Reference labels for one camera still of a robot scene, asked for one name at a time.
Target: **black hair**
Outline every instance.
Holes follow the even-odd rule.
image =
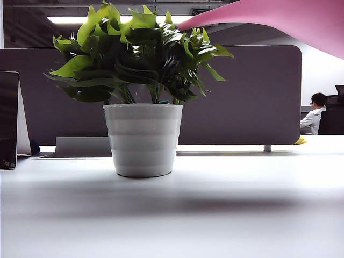
[[[316,103],[318,106],[325,106],[327,97],[322,93],[315,93],[312,96],[312,102]]]

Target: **desk surface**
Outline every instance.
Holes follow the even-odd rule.
[[[1,172],[1,257],[344,257],[344,135],[303,145],[179,146],[162,177],[111,159],[21,159]]]

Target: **potted plant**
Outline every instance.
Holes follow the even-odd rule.
[[[143,9],[143,13],[129,9],[132,19],[122,23],[111,3],[103,1],[97,12],[90,6],[76,38],[53,38],[66,63],[46,75],[65,82],[59,88],[74,100],[104,102],[116,172],[131,177],[171,172],[181,103],[197,98],[191,87],[205,96],[199,66],[224,81],[207,61],[233,56],[224,47],[210,44],[204,29],[180,33],[169,12],[165,22],[158,24],[157,13],[146,6]],[[152,103],[136,103],[131,92],[135,84],[146,87]],[[163,92],[169,100],[161,100]],[[121,104],[110,105],[112,97]]]

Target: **person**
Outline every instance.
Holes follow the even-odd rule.
[[[326,110],[325,104],[327,97],[322,93],[316,93],[312,96],[311,106],[313,110],[301,120],[301,128],[310,126],[312,134],[318,134],[321,113]]]

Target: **fluorescent light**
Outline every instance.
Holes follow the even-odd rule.
[[[174,24],[178,24],[190,19],[192,16],[172,16],[172,21]],[[55,24],[82,24],[86,22],[87,17],[81,16],[49,16],[48,19]],[[120,21],[125,23],[131,20],[131,16],[121,16]],[[165,21],[165,16],[157,16],[156,22],[163,23]]]

